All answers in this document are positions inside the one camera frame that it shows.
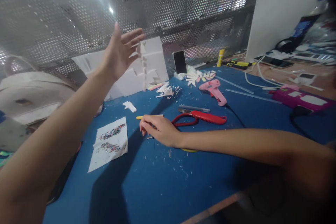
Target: glue stick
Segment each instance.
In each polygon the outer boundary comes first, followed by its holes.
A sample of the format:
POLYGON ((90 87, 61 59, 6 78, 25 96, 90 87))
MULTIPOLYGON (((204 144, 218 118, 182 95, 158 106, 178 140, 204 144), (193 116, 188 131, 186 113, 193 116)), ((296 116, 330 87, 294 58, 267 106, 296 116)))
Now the glue stick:
POLYGON ((220 67, 222 65, 222 58, 224 56, 224 49, 219 50, 219 55, 218 55, 218 61, 217 61, 217 67, 220 67))

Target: white wall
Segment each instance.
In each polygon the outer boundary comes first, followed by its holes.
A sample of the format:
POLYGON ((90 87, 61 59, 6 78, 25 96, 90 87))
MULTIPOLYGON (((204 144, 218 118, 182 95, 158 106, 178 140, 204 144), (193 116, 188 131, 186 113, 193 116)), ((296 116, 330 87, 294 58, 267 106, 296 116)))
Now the white wall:
POLYGON ((317 0, 257 0, 248 40, 246 61, 273 49, 292 35, 303 15, 317 0))

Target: paper sheet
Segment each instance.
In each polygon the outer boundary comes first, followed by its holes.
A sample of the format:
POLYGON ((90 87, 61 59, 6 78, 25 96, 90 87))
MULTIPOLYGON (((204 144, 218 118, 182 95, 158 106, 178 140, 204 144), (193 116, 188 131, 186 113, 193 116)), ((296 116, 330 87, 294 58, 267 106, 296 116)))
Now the paper sheet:
POLYGON ((93 145, 93 153, 88 173, 124 155, 127 151, 127 125, 126 117, 123 117, 97 130, 96 142, 93 145))

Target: blue table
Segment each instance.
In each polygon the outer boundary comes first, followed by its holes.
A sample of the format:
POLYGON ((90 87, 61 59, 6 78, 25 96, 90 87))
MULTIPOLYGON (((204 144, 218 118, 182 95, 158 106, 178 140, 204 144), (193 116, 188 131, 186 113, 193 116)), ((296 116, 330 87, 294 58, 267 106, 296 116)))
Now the blue table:
MULTIPOLYGON (((211 69, 255 95, 271 97, 267 91, 247 84, 241 71, 225 66, 211 69)), ((248 77, 256 84, 267 85, 259 77, 248 77)), ((291 109, 287 106, 227 92, 225 88, 241 90, 220 82, 219 89, 247 127, 297 133, 290 124, 291 109)), ((136 116, 164 114, 173 120, 179 114, 179 104, 206 107, 212 114, 227 116, 227 123, 221 126, 200 121, 194 127, 180 127, 181 131, 241 128, 231 111, 219 107, 214 98, 198 90, 201 83, 197 87, 187 86, 186 81, 172 78, 170 84, 182 90, 171 99, 155 98, 155 91, 147 91, 106 102, 105 110, 86 132, 60 198, 47 207, 44 223, 181 223, 274 171, 276 168, 272 166, 224 154, 188 153, 142 137, 136 116), (132 102, 138 111, 132 114, 125 110, 122 105, 125 101, 132 102), (128 153, 87 173, 97 129, 124 116, 128 153)), ((296 121, 309 135, 325 144, 335 137, 335 113, 336 109, 331 108, 296 121)))

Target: red utility knife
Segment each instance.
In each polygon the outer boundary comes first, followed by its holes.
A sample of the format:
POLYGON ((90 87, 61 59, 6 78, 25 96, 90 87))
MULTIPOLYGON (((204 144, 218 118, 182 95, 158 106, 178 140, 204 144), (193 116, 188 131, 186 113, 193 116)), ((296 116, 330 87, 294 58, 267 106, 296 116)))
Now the red utility knife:
POLYGON ((222 125, 224 123, 226 123, 226 117, 219 117, 216 115, 212 115, 212 114, 207 114, 201 111, 197 111, 197 110, 188 110, 188 109, 184 109, 184 108, 179 108, 178 109, 179 112, 181 113, 186 113, 186 114, 192 114, 194 116, 196 116, 198 119, 206 121, 208 123, 213 123, 213 124, 218 124, 218 125, 222 125))

